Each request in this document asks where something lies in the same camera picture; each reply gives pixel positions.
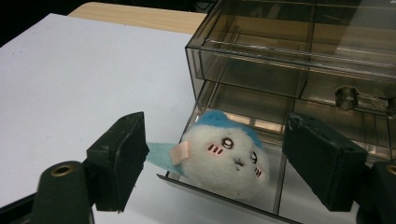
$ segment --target black eye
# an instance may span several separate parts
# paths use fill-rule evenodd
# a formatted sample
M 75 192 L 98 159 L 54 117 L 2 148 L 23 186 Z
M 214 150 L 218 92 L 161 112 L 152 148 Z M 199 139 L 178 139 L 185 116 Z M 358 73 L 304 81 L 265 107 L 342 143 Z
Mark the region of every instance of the black eye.
M 233 149 L 233 140 L 229 137 L 223 138 L 221 140 L 221 145 L 227 149 Z
M 257 155 L 256 155 L 256 152 L 251 152 L 251 161 L 253 161 L 254 164 L 257 163 Z

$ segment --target plastic storage box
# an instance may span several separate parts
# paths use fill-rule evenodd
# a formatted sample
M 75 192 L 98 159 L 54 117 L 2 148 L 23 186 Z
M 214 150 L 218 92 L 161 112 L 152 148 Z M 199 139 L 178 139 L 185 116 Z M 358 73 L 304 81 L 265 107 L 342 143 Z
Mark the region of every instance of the plastic storage box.
M 331 213 L 282 155 L 289 112 L 319 119 L 368 150 L 396 159 L 396 2 L 220 0 L 186 47 L 196 107 L 186 130 L 219 109 L 255 129 L 269 152 L 268 192 L 255 203 L 211 194 L 276 223 L 354 223 Z

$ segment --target blue-white plush toy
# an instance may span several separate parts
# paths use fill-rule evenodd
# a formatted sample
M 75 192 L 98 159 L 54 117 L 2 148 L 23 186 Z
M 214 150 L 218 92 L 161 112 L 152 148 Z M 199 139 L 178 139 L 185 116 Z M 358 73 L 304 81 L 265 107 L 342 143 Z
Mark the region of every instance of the blue-white plush toy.
M 158 156 L 158 150 L 151 152 L 156 145 L 148 146 L 149 161 L 231 199 L 254 198 L 265 191 L 269 179 L 268 159 L 257 134 L 218 110 L 204 113 L 180 144 L 161 148 L 168 158 Z

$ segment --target plush mouth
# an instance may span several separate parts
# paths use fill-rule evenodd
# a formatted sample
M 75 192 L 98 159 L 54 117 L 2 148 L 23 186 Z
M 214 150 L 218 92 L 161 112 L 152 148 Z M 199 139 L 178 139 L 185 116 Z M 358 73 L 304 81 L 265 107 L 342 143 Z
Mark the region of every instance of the plush mouth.
M 241 159 L 233 159 L 233 163 L 235 163 L 235 168 L 237 171 L 241 169 L 245 164 L 241 161 Z

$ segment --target blue ear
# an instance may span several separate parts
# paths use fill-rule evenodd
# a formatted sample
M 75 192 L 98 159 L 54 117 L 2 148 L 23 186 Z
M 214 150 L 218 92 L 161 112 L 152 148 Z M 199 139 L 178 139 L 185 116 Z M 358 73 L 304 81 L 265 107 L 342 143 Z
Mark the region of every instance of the blue ear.
M 175 174 L 184 175 L 180 166 L 175 166 L 169 156 L 169 150 L 177 144 L 170 143 L 147 143 L 149 153 L 146 160 L 157 165 L 167 171 Z

